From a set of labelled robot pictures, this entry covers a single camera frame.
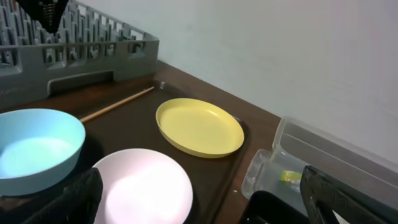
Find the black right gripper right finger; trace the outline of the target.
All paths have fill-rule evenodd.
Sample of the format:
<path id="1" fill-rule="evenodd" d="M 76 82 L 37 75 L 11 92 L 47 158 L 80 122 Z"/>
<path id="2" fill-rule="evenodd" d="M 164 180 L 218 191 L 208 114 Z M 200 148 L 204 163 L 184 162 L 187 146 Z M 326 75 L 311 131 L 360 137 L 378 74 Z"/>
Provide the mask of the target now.
<path id="1" fill-rule="evenodd" d="M 300 192 L 310 223 L 338 223 L 336 214 L 348 223 L 389 222 L 389 207 L 313 166 L 305 166 Z"/>

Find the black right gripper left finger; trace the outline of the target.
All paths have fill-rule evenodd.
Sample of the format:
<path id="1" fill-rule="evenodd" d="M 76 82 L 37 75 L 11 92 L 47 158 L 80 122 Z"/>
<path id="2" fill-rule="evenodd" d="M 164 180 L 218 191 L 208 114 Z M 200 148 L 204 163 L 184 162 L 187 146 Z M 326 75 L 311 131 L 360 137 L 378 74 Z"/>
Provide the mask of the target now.
<path id="1" fill-rule="evenodd" d="M 78 174 L 24 223 L 93 223 L 103 193 L 97 168 Z"/>

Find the green snack wrapper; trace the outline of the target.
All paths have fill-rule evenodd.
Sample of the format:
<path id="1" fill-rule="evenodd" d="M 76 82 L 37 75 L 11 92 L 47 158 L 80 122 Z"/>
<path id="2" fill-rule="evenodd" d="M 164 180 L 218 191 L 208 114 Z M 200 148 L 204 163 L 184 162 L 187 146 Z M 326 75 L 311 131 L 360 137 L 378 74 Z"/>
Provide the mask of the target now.
<path id="1" fill-rule="evenodd" d="M 291 184 L 299 184 L 302 178 L 302 173 L 291 170 L 283 170 L 280 174 L 279 180 Z"/>

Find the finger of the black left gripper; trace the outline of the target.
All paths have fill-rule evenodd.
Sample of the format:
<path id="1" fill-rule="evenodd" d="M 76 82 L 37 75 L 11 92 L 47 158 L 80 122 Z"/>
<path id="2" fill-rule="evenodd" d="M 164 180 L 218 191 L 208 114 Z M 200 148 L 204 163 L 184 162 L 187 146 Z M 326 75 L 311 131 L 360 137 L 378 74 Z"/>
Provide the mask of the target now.
<path id="1" fill-rule="evenodd" d="M 39 21 L 50 34 L 58 31 L 68 0 L 17 0 L 31 19 Z"/>

